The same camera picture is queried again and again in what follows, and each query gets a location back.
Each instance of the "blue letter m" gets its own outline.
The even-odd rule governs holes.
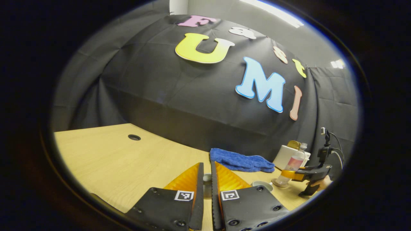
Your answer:
[[[236,92],[249,99],[254,98],[253,85],[256,85],[258,101],[262,102],[271,91],[271,96],[267,100],[267,106],[274,111],[282,112],[282,90],[285,79],[278,73],[272,73],[266,79],[261,64],[252,58],[244,57],[247,63],[244,78],[241,85],[236,86]]]

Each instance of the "table surface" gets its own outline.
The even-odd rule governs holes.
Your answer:
[[[141,137],[135,141],[129,134]],[[187,168],[204,163],[211,173],[209,153],[145,131],[133,124],[56,132],[61,156],[73,176],[90,193],[116,209],[127,212],[151,187],[163,188]],[[246,173],[233,171],[251,184],[270,182],[281,171]],[[274,186],[272,194],[288,210],[307,199],[298,194],[305,182],[290,181],[287,188]],[[203,229],[212,230],[211,199],[204,199]]]

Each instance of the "water bottle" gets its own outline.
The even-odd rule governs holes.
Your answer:
[[[293,154],[293,156],[288,161],[288,164],[284,168],[284,170],[297,171],[301,167],[302,162],[305,159],[304,150],[306,148],[307,148],[307,144],[306,143],[301,143],[300,149]],[[272,183],[274,185],[278,186],[278,187],[287,187],[288,182],[290,180],[291,180],[290,178],[287,178],[285,176],[280,175],[277,179],[273,180]]]

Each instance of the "white box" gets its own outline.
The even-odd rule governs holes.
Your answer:
[[[288,161],[290,161],[290,158],[293,156],[293,154],[298,151],[297,149],[290,148],[285,145],[281,145],[280,150],[278,151],[277,156],[275,157],[273,164],[283,170],[285,166],[288,164]],[[311,156],[311,153],[305,152],[305,160],[302,162],[301,167],[305,167],[307,161],[309,161],[309,157]]]

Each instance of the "blue towel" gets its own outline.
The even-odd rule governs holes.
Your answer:
[[[219,148],[212,148],[210,150],[210,160],[216,161],[230,170],[243,172],[263,171],[266,173],[272,173],[274,171],[274,164],[262,156],[244,156]]]

